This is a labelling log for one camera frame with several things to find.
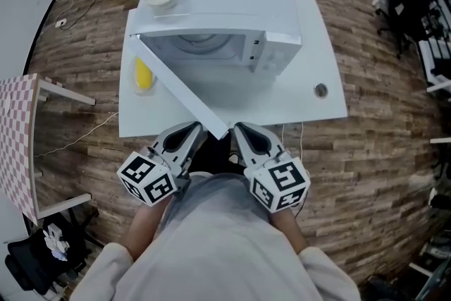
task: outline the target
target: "microwave door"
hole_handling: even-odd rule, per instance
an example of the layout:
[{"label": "microwave door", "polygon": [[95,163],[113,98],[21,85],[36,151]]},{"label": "microwave door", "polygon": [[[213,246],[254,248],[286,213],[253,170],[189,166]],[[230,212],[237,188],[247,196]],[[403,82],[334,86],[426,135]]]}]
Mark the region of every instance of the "microwave door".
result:
[{"label": "microwave door", "polygon": [[220,140],[228,133],[228,126],[142,42],[139,35],[131,35],[129,44],[131,50],[212,135]]}]

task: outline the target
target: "chair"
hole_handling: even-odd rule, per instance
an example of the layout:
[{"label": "chair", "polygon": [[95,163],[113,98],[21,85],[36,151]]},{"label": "chair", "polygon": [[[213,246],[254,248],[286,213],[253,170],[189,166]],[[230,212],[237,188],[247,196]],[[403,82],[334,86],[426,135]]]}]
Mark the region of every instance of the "chair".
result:
[{"label": "chair", "polygon": [[410,41],[405,37],[409,35],[415,42],[428,39],[422,19],[429,13],[431,0],[389,0],[388,14],[381,9],[376,14],[383,14],[389,27],[378,29],[378,35],[391,30],[397,40],[397,57],[401,58],[404,50],[407,50]]},{"label": "chair", "polygon": [[40,295],[45,295],[61,274],[75,274],[76,277],[86,267],[85,259],[91,253],[85,240],[103,248],[100,242],[85,232],[87,224],[99,212],[95,210],[79,225],[73,210],[68,211],[72,224],[62,214],[53,214],[44,219],[43,225],[43,228],[47,228],[54,223],[61,229],[64,240],[70,245],[67,251],[68,261],[59,261],[52,256],[44,241],[42,228],[25,240],[8,244],[9,255],[5,258],[5,265],[23,290],[36,290]]},{"label": "chair", "polygon": [[435,180],[440,180],[443,175],[443,170],[445,169],[445,166],[447,166],[446,169],[446,177],[447,179],[451,179],[451,167],[450,167],[450,161],[451,161],[451,153],[448,149],[447,143],[438,143],[438,160],[436,164],[432,165],[432,169],[437,168],[440,166],[440,172],[438,175],[434,176]]}]

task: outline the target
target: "person's arm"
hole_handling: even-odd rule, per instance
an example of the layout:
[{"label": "person's arm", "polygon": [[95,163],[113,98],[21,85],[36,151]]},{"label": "person's arm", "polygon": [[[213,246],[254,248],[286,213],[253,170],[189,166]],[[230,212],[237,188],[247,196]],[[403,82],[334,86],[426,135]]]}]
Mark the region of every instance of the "person's arm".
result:
[{"label": "person's arm", "polygon": [[148,248],[171,197],[155,206],[143,204],[119,243],[108,244],[74,290],[71,301],[109,301],[116,285],[133,262]]},{"label": "person's arm", "polygon": [[360,301],[354,281],[317,247],[309,247],[291,209],[270,215],[271,224],[293,247],[324,301]]},{"label": "person's arm", "polygon": [[167,197],[153,207],[143,204],[136,212],[128,231],[119,241],[119,244],[128,250],[133,261],[136,261],[151,244],[171,198]]}]

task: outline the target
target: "wooden floor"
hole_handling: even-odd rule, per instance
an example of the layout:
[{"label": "wooden floor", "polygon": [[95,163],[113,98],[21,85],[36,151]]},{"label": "wooden floor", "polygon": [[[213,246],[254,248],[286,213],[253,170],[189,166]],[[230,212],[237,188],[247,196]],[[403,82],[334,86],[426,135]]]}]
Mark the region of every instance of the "wooden floor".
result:
[{"label": "wooden floor", "polygon": [[[73,1],[63,16],[68,25],[93,2]],[[54,19],[67,4],[55,5],[29,73],[54,78],[94,97],[97,105],[54,96],[40,105],[35,154],[76,140],[118,111],[125,22],[137,2],[98,0],[66,31],[56,30]],[[360,283],[371,274],[402,268],[443,222],[427,207],[435,151],[428,139],[442,134],[442,116],[435,99],[424,92],[416,52],[398,60],[393,38],[376,34],[385,24],[374,14],[371,0],[317,2],[335,50],[349,117],[304,125],[303,159],[312,186],[298,221],[309,241]],[[272,129],[280,134],[280,126]],[[300,133],[300,124],[285,127],[285,146],[296,155]],[[145,144],[144,139],[120,139],[115,117],[67,150],[39,158],[44,172],[37,185],[39,203],[89,192],[100,211],[90,231],[102,242],[117,240],[138,202],[119,183],[116,169]]]}]

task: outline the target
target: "wall outlet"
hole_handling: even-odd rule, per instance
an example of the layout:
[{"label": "wall outlet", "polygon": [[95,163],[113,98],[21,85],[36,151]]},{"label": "wall outlet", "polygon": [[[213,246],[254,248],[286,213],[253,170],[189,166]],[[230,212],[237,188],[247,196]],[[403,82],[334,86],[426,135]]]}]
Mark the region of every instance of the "wall outlet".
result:
[{"label": "wall outlet", "polygon": [[65,25],[67,23],[67,21],[68,21],[67,19],[58,20],[55,24],[55,27],[62,27],[63,25]]}]

